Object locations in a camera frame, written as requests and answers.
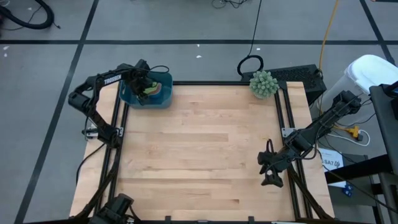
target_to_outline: white container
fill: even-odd
[[[348,65],[344,75],[331,87],[322,99],[322,111],[331,107],[333,99],[343,90],[360,95],[362,103],[369,99],[369,88],[398,81],[398,68],[375,55],[363,55]],[[339,123],[352,124],[368,119],[374,113],[372,105],[363,106],[356,114],[345,116]]]

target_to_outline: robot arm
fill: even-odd
[[[284,139],[284,146],[278,152],[260,152],[257,161],[261,165],[260,174],[265,174],[261,185],[283,186],[278,173],[286,170],[292,161],[305,159],[313,150],[318,138],[330,132],[333,125],[347,114],[355,114],[361,107],[361,100],[350,91],[342,91],[333,99],[332,107],[313,121],[308,127],[292,132]]]
[[[140,59],[134,67],[121,64],[115,70],[88,77],[83,84],[69,94],[68,103],[86,115],[97,127],[98,140],[109,147],[118,147],[121,141],[119,129],[109,125],[96,110],[96,104],[100,99],[100,91],[104,86],[123,80],[139,100],[143,99],[146,97],[144,83],[149,70],[150,68],[146,61]],[[90,90],[93,90],[91,98],[83,94],[84,91]]]

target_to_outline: green plant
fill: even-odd
[[[255,72],[253,78],[250,79],[249,87],[254,96],[260,99],[274,95],[279,89],[276,78],[272,78],[271,72],[266,71]]]

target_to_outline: blue bowl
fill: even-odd
[[[162,84],[162,89],[155,95],[148,96],[141,105],[137,96],[130,88],[126,88],[124,82],[121,82],[119,97],[134,109],[166,109],[172,103],[173,78],[169,73],[149,72],[149,78]]]

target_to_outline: wooden table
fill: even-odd
[[[303,85],[287,85],[295,125],[304,128],[311,116]],[[98,102],[109,123],[116,89],[103,88]],[[142,220],[164,220],[167,215],[172,220],[294,220],[287,173],[280,174],[282,188],[260,185],[264,176],[259,175],[257,154],[269,138],[276,151],[282,147],[274,97],[259,100],[247,86],[174,86],[170,108],[129,110],[116,194],[132,197]],[[89,141],[85,156],[100,144]],[[103,157],[104,150],[82,167],[71,215],[98,188]],[[309,191],[334,216],[320,157],[303,161],[303,166]]]

